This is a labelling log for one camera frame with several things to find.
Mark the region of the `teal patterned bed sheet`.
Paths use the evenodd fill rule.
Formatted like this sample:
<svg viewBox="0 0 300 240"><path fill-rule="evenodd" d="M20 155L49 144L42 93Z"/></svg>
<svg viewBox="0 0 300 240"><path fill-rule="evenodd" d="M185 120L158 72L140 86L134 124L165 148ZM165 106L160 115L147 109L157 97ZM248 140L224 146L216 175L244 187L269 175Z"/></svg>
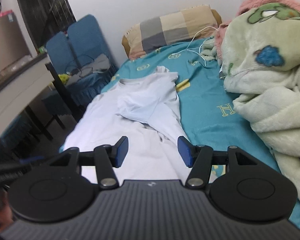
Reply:
<svg viewBox="0 0 300 240"><path fill-rule="evenodd" d="M229 145L237 145L278 171L267 146L251 129L249 122L235 112L232 102L238 94L224 90L217 61L205 62L195 53L202 43L202 39L178 42L136 60L127 60L102 92L113 87L119 79L137 79L151 74L156 66L165 66L178 73L176 83L189 81L178 90L178 95L181 124L190 142L206 144L220 151Z"/></svg>

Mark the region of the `white t-shirt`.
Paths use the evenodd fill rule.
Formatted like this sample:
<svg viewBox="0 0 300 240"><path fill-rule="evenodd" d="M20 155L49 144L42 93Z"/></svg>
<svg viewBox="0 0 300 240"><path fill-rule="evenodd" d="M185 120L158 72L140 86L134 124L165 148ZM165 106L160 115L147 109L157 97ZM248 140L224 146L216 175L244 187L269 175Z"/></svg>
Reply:
<svg viewBox="0 0 300 240"><path fill-rule="evenodd" d="M185 181L190 169L177 149L178 138L186 135L177 79L178 73L164 66L146 77L119 79L92 100L63 149L77 147L88 152L100 145L114 145L126 136L128 153L114 170L120 183L128 179Z"/></svg>

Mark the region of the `pink fleece blanket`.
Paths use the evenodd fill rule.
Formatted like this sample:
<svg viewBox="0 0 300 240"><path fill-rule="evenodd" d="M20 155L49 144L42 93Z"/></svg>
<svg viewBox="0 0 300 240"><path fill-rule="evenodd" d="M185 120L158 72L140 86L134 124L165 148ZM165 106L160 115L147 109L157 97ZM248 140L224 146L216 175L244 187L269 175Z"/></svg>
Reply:
<svg viewBox="0 0 300 240"><path fill-rule="evenodd" d="M276 2L287 5L288 7L300 12L300 3L297 2L296 0L245 0L240 5L236 16L239 16L239 15L249 11L250 9L260 7L264 4L276 3ZM226 29L230 23L231 23L231 20L221 23L215 32L215 46L217 48L217 56L220 60L222 60L221 45L222 45L223 39L225 37Z"/></svg>

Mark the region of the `green plush blanket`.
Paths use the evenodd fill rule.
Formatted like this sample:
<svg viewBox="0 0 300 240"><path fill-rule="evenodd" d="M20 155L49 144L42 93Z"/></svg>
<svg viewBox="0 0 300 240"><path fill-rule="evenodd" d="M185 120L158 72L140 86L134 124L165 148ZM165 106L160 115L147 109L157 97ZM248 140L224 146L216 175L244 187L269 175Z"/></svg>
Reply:
<svg viewBox="0 0 300 240"><path fill-rule="evenodd" d="M221 66L235 111L269 148L300 200L300 12L268 3L236 16L217 56L215 32L202 56Z"/></svg>

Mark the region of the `white desk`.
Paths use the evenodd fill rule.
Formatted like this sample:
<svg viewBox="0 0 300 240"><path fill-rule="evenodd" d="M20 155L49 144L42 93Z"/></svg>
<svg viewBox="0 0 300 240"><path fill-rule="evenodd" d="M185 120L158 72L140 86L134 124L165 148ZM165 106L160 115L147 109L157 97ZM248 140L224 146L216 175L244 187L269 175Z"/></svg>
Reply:
<svg viewBox="0 0 300 240"><path fill-rule="evenodd" d="M0 136L10 123L31 103L53 80L46 65L47 54L42 54L15 72L12 81L0 90Z"/></svg>

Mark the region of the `black dining chair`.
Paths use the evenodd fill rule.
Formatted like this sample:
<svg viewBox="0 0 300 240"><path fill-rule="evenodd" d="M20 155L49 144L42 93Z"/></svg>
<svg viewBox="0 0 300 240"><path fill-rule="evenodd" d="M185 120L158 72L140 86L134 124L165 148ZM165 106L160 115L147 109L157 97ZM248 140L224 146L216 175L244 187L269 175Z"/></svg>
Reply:
<svg viewBox="0 0 300 240"><path fill-rule="evenodd" d="M47 71L50 72L53 77L52 84L55 89L48 92L45 99L48 100L48 107L44 105L47 111L52 115L51 119L44 125L34 113L30 105L25 107L25 113L29 116L34 126L40 131L49 141L53 140L53 136L47 130L53 120L56 120L62 129L65 129L64 124L60 120L59 116L70 114L76 122L83 117L84 108L83 106L76 105L75 101L70 95L65 85L63 85L61 78L58 76L52 63L45 64Z"/></svg>

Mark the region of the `checkered beige grey pillow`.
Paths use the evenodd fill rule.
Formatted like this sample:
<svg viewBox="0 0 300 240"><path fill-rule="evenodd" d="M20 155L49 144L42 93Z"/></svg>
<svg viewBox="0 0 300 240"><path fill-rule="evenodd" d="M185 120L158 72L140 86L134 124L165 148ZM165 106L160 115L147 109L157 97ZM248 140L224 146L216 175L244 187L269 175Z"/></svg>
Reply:
<svg viewBox="0 0 300 240"><path fill-rule="evenodd" d="M132 26L123 36L122 45L128 58L136 60L163 46L209 37L221 23L215 9L199 5Z"/></svg>

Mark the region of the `grey cloth on chair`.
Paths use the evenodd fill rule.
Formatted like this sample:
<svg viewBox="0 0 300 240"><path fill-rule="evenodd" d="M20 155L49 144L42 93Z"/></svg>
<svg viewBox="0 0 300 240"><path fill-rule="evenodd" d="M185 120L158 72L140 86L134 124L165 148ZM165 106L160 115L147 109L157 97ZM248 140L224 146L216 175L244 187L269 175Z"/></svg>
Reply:
<svg viewBox="0 0 300 240"><path fill-rule="evenodd" d="M110 61L106 55L100 54L97 58L88 61L83 67L73 67L66 74L69 76L66 80L66 85L83 81L85 77L90 77L93 74L103 74L110 68Z"/></svg>

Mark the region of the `cardboard box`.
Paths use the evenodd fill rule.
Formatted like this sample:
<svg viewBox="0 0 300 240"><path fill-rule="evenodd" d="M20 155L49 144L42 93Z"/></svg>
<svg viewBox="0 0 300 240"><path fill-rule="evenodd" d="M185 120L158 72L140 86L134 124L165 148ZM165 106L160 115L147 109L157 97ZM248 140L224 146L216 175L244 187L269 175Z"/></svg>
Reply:
<svg viewBox="0 0 300 240"><path fill-rule="evenodd" d="M0 71L30 55L15 14L0 17Z"/></svg>

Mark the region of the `blue covered chair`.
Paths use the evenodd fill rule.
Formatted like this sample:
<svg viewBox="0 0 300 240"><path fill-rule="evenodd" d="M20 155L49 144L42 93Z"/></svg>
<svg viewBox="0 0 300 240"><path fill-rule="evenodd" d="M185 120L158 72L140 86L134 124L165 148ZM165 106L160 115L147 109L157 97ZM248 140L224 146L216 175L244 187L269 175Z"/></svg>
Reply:
<svg viewBox="0 0 300 240"><path fill-rule="evenodd" d="M117 72L111 52L102 31L93 15L86 15L70 25L66 31L57 33L46 44L51 63L59 76L70 72L73 67L83 67L90 58L104 54L110 68L103 74L93 74L65 87L78 106L87 106L111 81Z"/></svg>

